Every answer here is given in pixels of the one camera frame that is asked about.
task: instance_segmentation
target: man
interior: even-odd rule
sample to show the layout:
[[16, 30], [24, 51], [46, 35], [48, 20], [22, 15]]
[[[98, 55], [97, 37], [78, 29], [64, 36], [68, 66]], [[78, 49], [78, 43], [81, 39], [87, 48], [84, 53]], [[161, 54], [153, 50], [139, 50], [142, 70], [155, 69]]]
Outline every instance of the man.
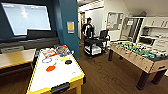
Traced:
[[85, 39], [93, 37], [94, 35], [94, 27], [90, 24], [91, 20], [91, 18], [87, 18], [87, 23], [82, 27], [82, 33], [84, 35], [84, 46], [88, 45], [85, 43]]

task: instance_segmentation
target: floor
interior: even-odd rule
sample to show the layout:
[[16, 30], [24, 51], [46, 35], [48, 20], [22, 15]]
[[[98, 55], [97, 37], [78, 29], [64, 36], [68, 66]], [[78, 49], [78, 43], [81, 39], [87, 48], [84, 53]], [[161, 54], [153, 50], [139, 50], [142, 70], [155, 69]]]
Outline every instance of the floor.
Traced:
[[[114, 53], [113, 61], [108, 61], [108, 51], [89, 59], [83, 52], [82, 43], [79, 46], [79, 65], [86, 74], [87, 82], [82, 85], [82, 94], [168, 94], [168, 77], [164, 76], [158, 85], [150, 81], [151, 74], [144, 90], [139, 91], [136, 84], [142, 71], [126, 61], [120, 60]], [[26, 70], [0, 77], [0, 94], [25, 94], [32, 70]], [[75, 89], [63, 94], [75, 94]]]

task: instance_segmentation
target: teal wall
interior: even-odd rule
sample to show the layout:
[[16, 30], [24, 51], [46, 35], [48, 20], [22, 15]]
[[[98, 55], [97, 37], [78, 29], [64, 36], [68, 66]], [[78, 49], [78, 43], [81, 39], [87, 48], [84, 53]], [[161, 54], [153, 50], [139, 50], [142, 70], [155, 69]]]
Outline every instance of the teal wall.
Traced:
[[[74, 57], [79, 59], [78, 43], [78, 11], [76, 0], [54, 0], [57, 33], [61, 45], [66, 44], [70, 50], [74, 50]], [[74, 21], [75, 33], [69, 34], [67, 21]]]

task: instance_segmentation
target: air hockey table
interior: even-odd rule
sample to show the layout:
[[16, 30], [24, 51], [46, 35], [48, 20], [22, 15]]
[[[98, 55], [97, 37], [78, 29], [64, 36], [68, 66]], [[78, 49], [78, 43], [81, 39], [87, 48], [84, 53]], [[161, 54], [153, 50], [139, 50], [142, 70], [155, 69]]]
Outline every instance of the air hockey table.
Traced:
[[165, 51], [157, 51], [129, 41], [111, 41], [108, 61], [112, 61], [113, 52], [120, 55], [121, 60], [125, 58], [143, 71], [136, 85], [139, 90], [144, 89], [151, 73], [157, 72], [151, 82], [159, 84], [168, 69], [168, 55]]
[[54, 51], [40, 50], [27, 94], [60, 94], [73, 88], [81, 94], [81, 85], [86, 83], [84, 72], [71, 53], [61, 56]]

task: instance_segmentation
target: orange table surface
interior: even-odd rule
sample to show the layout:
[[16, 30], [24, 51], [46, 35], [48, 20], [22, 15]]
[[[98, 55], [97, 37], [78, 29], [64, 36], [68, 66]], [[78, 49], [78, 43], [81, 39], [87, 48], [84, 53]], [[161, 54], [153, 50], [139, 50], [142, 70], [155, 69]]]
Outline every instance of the orange table surface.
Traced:
[[33, 62], [36, 49], [0, 54], [0, 69]]

